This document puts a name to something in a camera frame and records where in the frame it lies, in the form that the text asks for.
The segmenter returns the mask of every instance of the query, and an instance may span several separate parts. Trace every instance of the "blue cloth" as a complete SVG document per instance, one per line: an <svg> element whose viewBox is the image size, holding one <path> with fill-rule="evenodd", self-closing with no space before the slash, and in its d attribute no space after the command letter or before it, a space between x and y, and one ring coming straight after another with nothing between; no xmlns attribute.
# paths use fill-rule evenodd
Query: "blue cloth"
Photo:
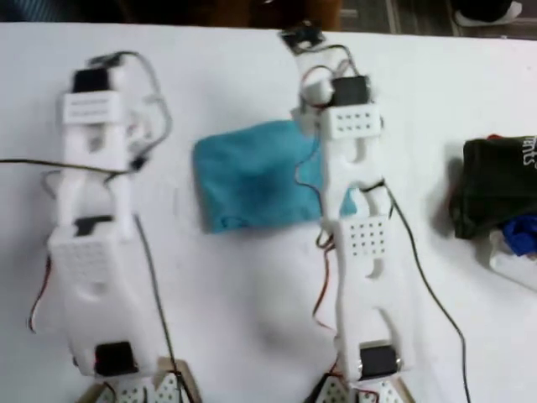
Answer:
<svg viewBox="0 0 537 403"><path fill-rule="evenodd" d="M295 166L306 160L315 140L294 122L259 124L200 140L194 169L209 231L274 228L321 217L316 193L295 183ZM300 166L300 181L322 188L320 152ZM349 192L341 214L354 214Z"/></svg>
<svg viewBox="0 0 537 403"><path fill-rule="evenodd" d="M517 256L537 252L537 216L513 218L503 225L502 232L505 242Z"/></svg>

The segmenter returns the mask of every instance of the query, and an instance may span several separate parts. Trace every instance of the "red wire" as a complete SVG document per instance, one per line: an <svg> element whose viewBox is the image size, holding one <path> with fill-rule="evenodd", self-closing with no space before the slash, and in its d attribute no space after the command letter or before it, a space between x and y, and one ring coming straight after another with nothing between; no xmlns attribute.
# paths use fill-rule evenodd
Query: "red wire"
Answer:
<svg viewBox="0 0 537 403"><path fill-rule="evenodd" d="M375 401L373 403L380 403L380 394L374 390L358 389L358 393L370 393L375 396Z"/></svg>
<svg viewBox="0 0 537 403"><path fill-rule="evenodd" d="M317 311L319 311L319 308L321 307L321 304L323 300L325 299L326 290L328 290L328 284L330 283L330 261L328 260L328 253L332 250L334 250L336 246L333 243L329 243L326 245L325 251L323 253L325 258L325 282L322 285L321 293L319 294L319 297L317 298L317 302L315 303L315 306L313 308L313 312L311 315L317 322L319 326L324 327L325 329L334 330L331 327L327 326L325 323L321 322L319 319L317 319Z"/></svg>
<svg viewBox="0 0 537 403"><path fill-rule="evenodd" d="M51 271L52 271L52 259L50 258L50 256L47 256L47 263L46 263L45 271L44 271L43 284L41 285L37 298L35 298L35 302L32 305L32 309L30 310L30 316L28 319L28 327L32 333L35 333L35 327L34 327L35 310L37 309L39 302L41 301L41 298L43 298L43 294L47 289Z"/></svg>

